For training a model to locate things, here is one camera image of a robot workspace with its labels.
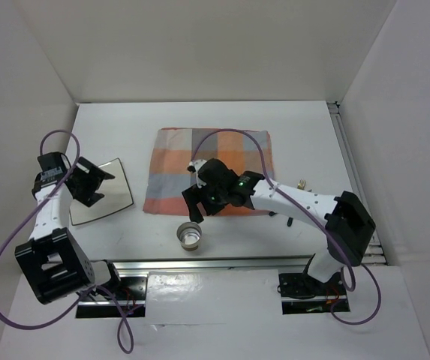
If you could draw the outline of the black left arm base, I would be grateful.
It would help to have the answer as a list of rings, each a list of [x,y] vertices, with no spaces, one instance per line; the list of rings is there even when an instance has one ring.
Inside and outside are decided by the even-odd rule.
[[[103,283],[116,298],[128,318],[144,318],[146,315],[147,274],[123,275],[113,263],[117,279]],[[120,318],[115,302],[104,292],[92,290],[77,305],[77,319],[115,319]]]

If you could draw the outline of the square white plate black rim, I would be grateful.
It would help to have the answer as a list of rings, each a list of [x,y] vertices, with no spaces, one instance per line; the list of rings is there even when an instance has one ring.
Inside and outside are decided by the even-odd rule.
[[[91,207],[74,200],[71,203],[71,225],[79,226],[106,218],[134,204],[134,198],[128,184],[125,169],[121,160],[117,157],[109,162],[99,165],[106,173],[115,176],[114,179],[103,181],[98,193],[104,195]]]

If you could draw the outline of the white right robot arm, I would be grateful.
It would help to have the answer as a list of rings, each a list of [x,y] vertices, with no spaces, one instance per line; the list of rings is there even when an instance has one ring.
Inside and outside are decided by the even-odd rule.
[[[188,169],[196,176],[190,219],[200,223],[226,206],[274,212],[318,228],[327,241],[302,276],[305,291],[318,294],[345,267],[349,275],[360,266],[376,225],[359,197],[349,191],[323,195],[290,187],[257,173],[236,174],[218,159],[195,160]]]

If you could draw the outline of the gold knife green handle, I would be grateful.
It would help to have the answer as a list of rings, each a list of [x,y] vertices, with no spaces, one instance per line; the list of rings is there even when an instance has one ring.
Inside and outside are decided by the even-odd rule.
[[[295,187],[280,186],[270,198],[273,204],[269,208],[269,216],[284,215],[300,220],[311,205],[311,194]]]

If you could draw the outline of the gold fork green handle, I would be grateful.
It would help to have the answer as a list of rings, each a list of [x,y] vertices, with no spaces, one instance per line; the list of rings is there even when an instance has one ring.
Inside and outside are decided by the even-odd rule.
[[[299,180],[299,183],[298,183],[298,185],[297,185],[297,188],[299,189],[299,190],[305,190],[305,186],[306,186],[306,180],[305,179],[300,179]],[[293,224],[293,218],[292,217],[289,217],[288,219],[287,219],[287,226],[288,227],[292,227],[292,224]]]

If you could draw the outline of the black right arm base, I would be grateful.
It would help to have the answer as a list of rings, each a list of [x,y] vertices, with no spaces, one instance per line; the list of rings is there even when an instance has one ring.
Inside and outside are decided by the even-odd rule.
[[[336,272],[326,283],[322,283],[303,272],[285,272],[278,275],[278,293],[282,297],[309,300],[319,296],[345,296],[347,290],[341,282],[341,273]]]

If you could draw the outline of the checkered orange blue cloth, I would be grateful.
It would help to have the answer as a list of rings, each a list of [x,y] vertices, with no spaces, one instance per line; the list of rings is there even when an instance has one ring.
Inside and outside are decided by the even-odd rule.
[[[143,205],[145,213],[186,216],[188,207],[182,192],[196,183],[188,171],[192,158],[222,161],[240,175],[245,171],[274,178],[272,143],[266,130],[216,133],[212,128],[165,127],[158,131],[149,166],[149,179]]]

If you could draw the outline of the metal cup brown band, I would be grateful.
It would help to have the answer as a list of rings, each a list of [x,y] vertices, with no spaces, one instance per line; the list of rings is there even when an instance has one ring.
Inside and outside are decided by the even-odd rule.
[[[195,251],[199,247],[202,230],[197,223],[185,222],[178,227],[176,237],[185,251]]]

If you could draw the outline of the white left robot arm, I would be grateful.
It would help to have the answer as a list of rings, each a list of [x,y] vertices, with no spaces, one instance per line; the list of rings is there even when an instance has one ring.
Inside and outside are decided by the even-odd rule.
[[[49,304],[95,285],[106,299],[122,292],[122,279],[113,263],[91,261],[70,232],[114,215],[134,204],[121,161],[96,166],[80,157],[73,169],[65,154],[38,157],[33,197],[41,210],[29,240],[15,248],[15,257],[37,300]]]

